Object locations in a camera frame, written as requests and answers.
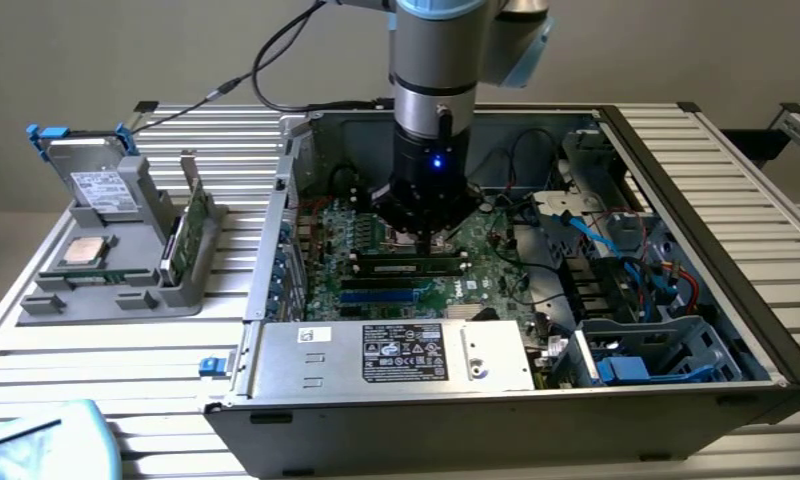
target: blue plastic latch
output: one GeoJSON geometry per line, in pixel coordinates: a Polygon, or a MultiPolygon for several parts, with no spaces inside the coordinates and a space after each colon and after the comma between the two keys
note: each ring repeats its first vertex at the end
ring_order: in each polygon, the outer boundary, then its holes
{"type": "Polygon", "coordinates": [[[41,146],[41,136],[39,135],[39,125],[35,123],[27,127],[27,138],[29,139],[29,143],[32,143],[33,148],[39,152],[39,156],[45,162],[49,162],[48,152],[44,150],[41,146]]]}
{"type": "Polygon", "coordinates": [[[47,127],[41,130],[41,138],[66,138],[71,133],[71,129],[68,127],[47,127]]]}
{"type": "Polygon", "coordinates": [[[122,139],[122,143],[124,143],[124,148],[128,151],[128,155],[139,155],[139,147],[134,141],[134,132],[128,130],[128,127],[124,126],[124,123],[116,125],[116,135],[122,139]]]}
{"type": "Polygon", "coordinates": [[[606,384],[649,383],[650,372],[641,357],[609,357],[597,363],[606,384]]]}
{"type": "Polygon", "coordinates": [[[200,377],[224,377],[227,375],[226,366],[228,360],[224,358],[208,357],[199,364],[200,377]]]}

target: red wire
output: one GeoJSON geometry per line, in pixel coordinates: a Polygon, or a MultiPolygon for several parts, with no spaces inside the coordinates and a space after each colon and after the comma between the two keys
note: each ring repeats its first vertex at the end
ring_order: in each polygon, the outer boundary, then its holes
{"type": "MultiPolygon", "coordinates": [[[[662,267],[665,268],[665,270],[673,270],[673,266],[670,266],[670,265],[662,265],[662,267]]],[[[697,279],[694,278],[694,276],[682,269],[679,269],[679,275],[682,275],[682,278],[685,278],[685,280],[691,285],[691,299],[689,300],[685,311],[686,311],[686,313],[694,313],[694,307],[697,306],[697,299],[699,298],[699,283],[697,282],[697,279]]]]}

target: gray fixture holder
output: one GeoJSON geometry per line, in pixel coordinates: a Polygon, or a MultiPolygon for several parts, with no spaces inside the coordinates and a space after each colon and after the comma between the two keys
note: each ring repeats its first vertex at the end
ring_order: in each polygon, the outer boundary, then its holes
{"type": "MultiPolygon", "coordinates": [[[[75,168],[79,164],[83,165],[82,159],[75,161],[75,168]]],[[[76,197],[70,206],[75,224],[60,241],[56,256],[35,276],[39,288],[21,301],[20,325],[183,317],[202,311],[216,240],[228,208],[218,206],[212,195],[204,192],[191,152],[184,152],[182,166],[194,197],[196,189],[200,195],[207,195],[207,217],[195,262],[184,269],[178,284],[166,283],[160,265],[164,251],[174,243],[170,238],[175,235],[179,212],[168,193],[155,186],[147,159],[126,156],[115,171],[130,189],[136,212],[130,219],[126,215],[114,219],[112,214],[82,206],[84,199],[78,198],[82,189],[70,185],[76,197]],[[67,264],[63,259],[72,241],[86,237],[103,239],[102,255],[90,263],[67,264]]],[[[74,181],[67,180],[67,175],[61,176],[67,183],[74,181]]]]}

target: black cable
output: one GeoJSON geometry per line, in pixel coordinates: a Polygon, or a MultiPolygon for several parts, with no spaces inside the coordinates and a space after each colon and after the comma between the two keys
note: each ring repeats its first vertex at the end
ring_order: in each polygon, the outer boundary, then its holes
{"type": "Polygon", "coordinates": [[[330,178],[327,182],[327,192],[332,196],[335,195],[335,177],[338,176],[338,173],[343,170],[350,170],[356,176],[356,178],[359,177],[359,169],[352,163],[339,163],[338,165],[335,165],[335,167],[332,167],[332,170],[330,171],[330,178]]]}
{"type": "Polygon", "coordinates": [[[502,155],[505,155],[505,157],[507,157],[507,159],[510,159],[510,152],[507,151],[507,149],[505,147],[495,147],[493,150],[490,150],[490,153],[486,154],[486,157],[483,157],[483,160],[480,161],[480,164],[475,168],[474,172],[468,174],[468,179],[475,178],[478,173],[480,173],[480,170],[483,170],[486,164],[495,157],[497,153],[501,153],[502,155]]]}
{"type": "Polygon", "coordinates": [[[514,302],[517,302],[519,305],[525,305],[526,307],[533,307],[534,305],[539,305],[541,303],[551,302],[557,298],[566,297],[566,293],[561,292],[557,295],[553,295],[551,297],[545,298],[537,302],[523,302],[522,300],[519,300],[517,298],[517,287],[519,286],[519,283],[522,283],[522,280],[525,279],[525,277],[527,277],[527,274],[519,280],[517,280],[517,283],[513,284],[513,288],[510,289],[510,299],[514,302]]]}
{"type": "MultiPolygon", "coordinates": [[[[510,208],[514,208],[514,207],[517,207],[517,206],[523,206],[523,204],[525,204],[526,202],[529,202],[529,201],[531,201],[531,200],[525,200],[523,202],[521,202],[521,203],[518,203],[518,204],[515,204],[515,205],[511,205],[511,207],[510,207],[510,208]]],[[[487,238],[487,239],[490,238],[490,236],[493,235],[493,232],[495,231],[495,224],[498,223],[498,220],[501,219],[501,216],[502,216],[502,214],[503,214],[503,213],[505,213],[505,211],[507,211],[510,208],[505,209],[505,210],[503,210],[503,211],[502,211],[502,212],[498,214],[498,216],[495,217],[495,220],[493,220],[493,225],[490,225],[490,231],[487,232],[487,235],[486,235],[486,238],[487,238]]],[[[498,256],[498,258],[501,258],[501,259],[502,259],[502,261],[505,261],[505,262],[510,263],[511,265],[515,265],[517,267],[537,267],[537,268],[545,268],[545,269],[546,269],[546,270],[549,270],[550,272],[553,272],[553,273],[558,273],[558,269],[557,269],[557,268],[554,268],[554,267],[551,267],[551,266],[549,266],[549,265],[545,265],[545,264],[542,264],[542,263],[523,262],[523,261],[521,261],[521,260],[514,260],[513,258],[507,258],[507,257],[506,257],[506,256],[502,254],[502,252],[499,252],[499,251],[498,251],[498,247],[497,247],[497,246],[493,246],[493,252],[495,252],[495,255],[498,256]]]]}
{"type": "Polygon", "coordinates": [[[143,125],[139,128],[134,129],[134,135],[136,135],[139,132],[142,132],[143,130],[148,130],[150,128],[156,127],[158,125],[160,125],[162,123],[168,122],[170,120],[175,120],[178,117],[180,117],[182,115],[187,115],[190,112],[192,112],[194,110],[196,110],[198,108],[203,107],[204,105],[207,105],[208,103],[211,103],[211,100],[208,100],[208,98],[203,98],[202,101],[199,103],[196,103],[195,105],[192,105],[191,107],[187,107],[184,110],[182,110],[180,112],[174,113],[172,115],[170,115],[166,118],[162,118],[160,120],[158,120],[156,122],[152,123],[147,123],[146,125],[143,125]]]}
{"type": "MultiPolygon", "coordinates": [[[[306,25],[308,25],[308,19],[306,19],[306,21],[299,24],[299,28],[294,32],[294,35],[291,35],[291,38],[288,39],[284,46],[279,50],[276,50],[276,52],[267,59],[267,61],[258,66],[259,72],[263,69],[266,69],[270,65],[272,65],[274,62],[276,60],[279,60],[282,55],[284,55],[287,53],[287,51],[291,49],[291,47],[294,46],[294,43],[299,39],[300,34],[303,33],[303,30],[306,29],[306,25]]],[[[172,115],[170,115],[166,118],[162,118],[156,122],[143,125],[142,127],[139,127],[138,129],[134,130],[134,134],[142,132],[143,130],[148,130],[150,128],[156,127],[162,123],[175,120],[178,117],[187,115],[190,112],[192,112],[198,108],[200,108],[204,105],[207,105],[208,103],[216,101],[222,96],[228,95],[240,86],[240,83],[243,83],[243,81],[247,78],[250,78],[251,75],[252,75],[252,72],[250,71],[250,73],[246,73],[246,74],[232,78],[231,80],[228,80],[202,99],[202,101],[199,103],[191,105],[184,110],[175,112],[172,115]]]]}
{"type": "Polygon", "coordinates": [[[252,71],[250,72],[250,79],[252,82],[252,91],[255,92],[255,96],[258,97],[258,100],[271,109],[279,111],[279,112],[288,112],[288,113],[304,113],[304,112],[314,112],[315,110],[332,110],[332,109],[356,109],[356,108],[376,108],[376,106],[379,105],[379,101],[360,101],[360,100],[346,100],[346,101],[339,101],[339,102],[328,102],[328,103],[311,103],[308,105],[303,105],[303,106],[291,106],[291,105],[279,105],[278,103],[272,102],[263,94],[262,92],[262,88],[258,82],[258,73],[259,73],[259,68],[258,66],[262,64],[262,61],[264,59],[264,56],[267,55],[267,52],[270,51],[270,49],[272,48],[272,46],[275,45],[275,43],[279,41],[279,39],[291,31],[291,29],[294,29],[294,27],[296,27],[296,25],[299,25],[303,22],[307,22],[308,19],[311,18],[311,16],[314,15],[314,13],[320,10],[320,8],[323,8],[323,6],[326,5],[326,1],[324,0],[318,0],[314,5],[308,8],[308,10],[306,10],[294,20],[291,20],[291,22],[288,22],[288,24],[282,27],[282,29],[274,34],[272,37],[270,37],[270,40],[267,41],[267,43],[264,44],[264,46],[262,47],[260,51],[258,52],[258,55],[255,56],[255,62],[252,63],[252,71]]]}
{"type": "Polygon", "coordinates": [[[558,139],[555,138],[555,135],[551,133],[551,131],[547,128],[543,127],[534,127],[534,128],[529,128],[527,130],[523,130],[519,135],[517,136],[515,140],[513,141],[513,145],[510,146],[510,152],[509,152],[509,158],[510,158],[510,164],[507,167],[507,175],[510,177],[509,180],[509,185],[510,188],[515,187],[515,183],[518,182],[518,174],[517,174],[517,150],[519,148],[519,142],[522,142],[522,139],[525,138],[526,135],[530,135],[531,133],[542,133],[547,139],[549,142],[551,143],[551,160],[550,160],[550,167],[549,167],[549,177],[551,177],[551,172],[553,169],[555,168],[555,163],[558,161],[558,139]]]}

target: gray wall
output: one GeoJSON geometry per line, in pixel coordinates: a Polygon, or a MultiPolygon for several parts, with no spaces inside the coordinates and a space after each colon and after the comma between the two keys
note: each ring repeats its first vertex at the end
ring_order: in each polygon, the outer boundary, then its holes
{"type": "MultiPolygon", "coordinates": [[[[0,0],[0,210],[67,196],[28,123],[104,128],[138,100],[192,102],[248,70],[311,0],[0,0]]],[[[722,126],[763,126],[800,102],[800,0],[553,0],[555,35],[533,84],[484,101],[694,100],[722,126]]],[[[327,7],[266,73],[280,102],[388,93],[386,20],[327,7]]],[[[248,87],[231,103],[252,102],[248,87]]],[[[771,175],[800,200],[800,155],[771,175]]]]}

